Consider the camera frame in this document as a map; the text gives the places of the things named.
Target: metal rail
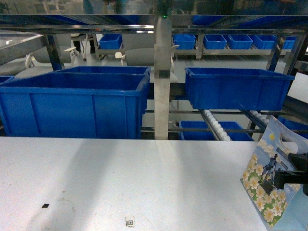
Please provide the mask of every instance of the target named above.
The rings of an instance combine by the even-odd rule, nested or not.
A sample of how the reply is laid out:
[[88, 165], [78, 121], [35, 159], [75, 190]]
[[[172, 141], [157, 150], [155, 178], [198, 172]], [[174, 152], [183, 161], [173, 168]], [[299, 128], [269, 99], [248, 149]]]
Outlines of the metal rail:
[[202, 116], [202, 119], [204, 120], [204, 122], [206, 123], [207, 127], [211, 130], [214, 138], [217, 141], [221, 141], [222, 138], [220, 137], [220, 135], [218, 134], [218, 132], [216, 132], [215, 128], [213, 127], [213, 125], [211, 124], [211, 122], [209, 121], [209, 119], [207, 118], [207, 116], [205, 115], [203, 110], [199, 110], [200, 115]]

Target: person's leg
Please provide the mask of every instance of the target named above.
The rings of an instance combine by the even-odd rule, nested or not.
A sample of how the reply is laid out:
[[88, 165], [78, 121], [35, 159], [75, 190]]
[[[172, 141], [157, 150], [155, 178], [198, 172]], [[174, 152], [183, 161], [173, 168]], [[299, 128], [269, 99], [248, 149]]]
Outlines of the person's leg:
[[73, 41], [74, 47], [76, 47], [76, 50], [78, 52], [81, 52], [81, 48], [80, 48], [80, 42], [79, 41]]
[[94, 45], [94, 41], [90, 40], [90, 53], [94, 54], [95, 53], [95, 45]]

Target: small label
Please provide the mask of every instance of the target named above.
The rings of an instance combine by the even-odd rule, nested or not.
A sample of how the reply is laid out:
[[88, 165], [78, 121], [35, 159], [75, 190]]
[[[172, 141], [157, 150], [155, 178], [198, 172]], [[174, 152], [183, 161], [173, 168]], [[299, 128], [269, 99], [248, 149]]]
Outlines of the small label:
[[283, 150], [281, 150], [280, 148], [277, 148], [276, 151], [283, 156], [283, 158], [288, 159], [288, 154], [285, 153]]
[[280, 162], [280, 164], [282, 165], [282, 167], [284, 167], [284, 169], [285, 169], [285, 170], [288, 170], [288, 166], [287, 166], [287, 165], [285, 165], [285, 163], [284, 163], [284, 162], [282, 162], [282, 161], [281, 161], [281, 162]]
[[134, 228], [135, 227], [135, 217], [125, 217], [126, 227]]

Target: cartoon figure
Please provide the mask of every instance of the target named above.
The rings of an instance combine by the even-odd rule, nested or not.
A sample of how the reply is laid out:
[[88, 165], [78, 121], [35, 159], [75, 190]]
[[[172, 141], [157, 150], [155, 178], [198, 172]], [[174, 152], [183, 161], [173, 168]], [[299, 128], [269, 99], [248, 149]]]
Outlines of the cartoon figure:
[[272, 157], [267, 165], [263, 167], [263, 172], [261, 175], [261, 179], [259, 183], [263, 183], [264, 179], [268, 178], [270, 173], [272, 173], [272, 169], [276, 166], [277, 161], [276, 158], [278, 157], [278, 154], [275, 154], [274, 157]]

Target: flower print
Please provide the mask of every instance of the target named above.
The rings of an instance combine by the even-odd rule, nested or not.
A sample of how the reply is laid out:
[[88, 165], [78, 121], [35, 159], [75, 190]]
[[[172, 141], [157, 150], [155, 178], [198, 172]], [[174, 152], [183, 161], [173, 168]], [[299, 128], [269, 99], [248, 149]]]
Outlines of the flower print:
[[276, 201], [273, 204], [273, 209], [272, 209], [273, 213], [275, 216], [281, 216], [282, 213], [282, 208], [281, 208], [281, 202], [280, 201]]
[[261, 212], [264, 209], [265, 201], [263, 198], [258, 197], [255, 201], [256, 206], [258, 207], [259, 211]]
[[269, 196], [271, 197], [271, 199], [276, 199], [278, 197], [277, 190], [271, 191]]
[[295, 192], [300, 189], [300, 184], [288, 184]]
[[284, 191], [280, 191], [278, 193], [278, 199], [281, 201], [281, 202], [285, 202], [285, 192]]
[[251, 158], [250, 158], [250, 161], [256, 163], [258, 161], [258, 156], [254, 153]]
[[264, 196], [264, 201], [265, 201], [267, 204], [270, 204], [271, 201], [272, 201], [272, 199], [271, 199], [270, 196], [268, 196], [267, 194], [265, 194], [265, 196]]
[[248, 180], [248, 177], [249, 177], [249, 172], [246, 170], [246, 171], [243, 173], [243, 181]]
[[248, 172], [253, 172], [255, 170], [255, 163], [254, 162], [249, 162], [247, 166]]
[[246, 190], [248, 190], [250, 188], [250, 182], [247, 181], [247, 180], [243, 181], [243, 185], [246, 188]]
[[267, 222], [271, 222], [273, 221], [274, 219], [274, 213], [273, 211], [270, 209], [270, 208], [267, 208], [264, 212], [264, 219], [267, 221]]
[[257, 189], [259, 186], [259, 178], [258, 177], [252, 177], [249, 181], [249, 185], [251, 186], [252, 189]]
[[253, 192], [251, 192], [250, 190], [248, 190], [248, 194], [250, 195], [250, 197], [251, 197], [251, 198], [253, 198], [253, 197], [254, 197], [254, 193], [253, 193]]
[[262, 172], [263, 172], [263, 166], [257, 165], [256, 166], [256, 173], [258, 174], [258, 176], [261, 176]]
[[256, 195], [257, 197], [261, 197], [263, 198], [265, 194], [264, 189], [261, 186], [258, 186], [257, 190], [256, 190]]

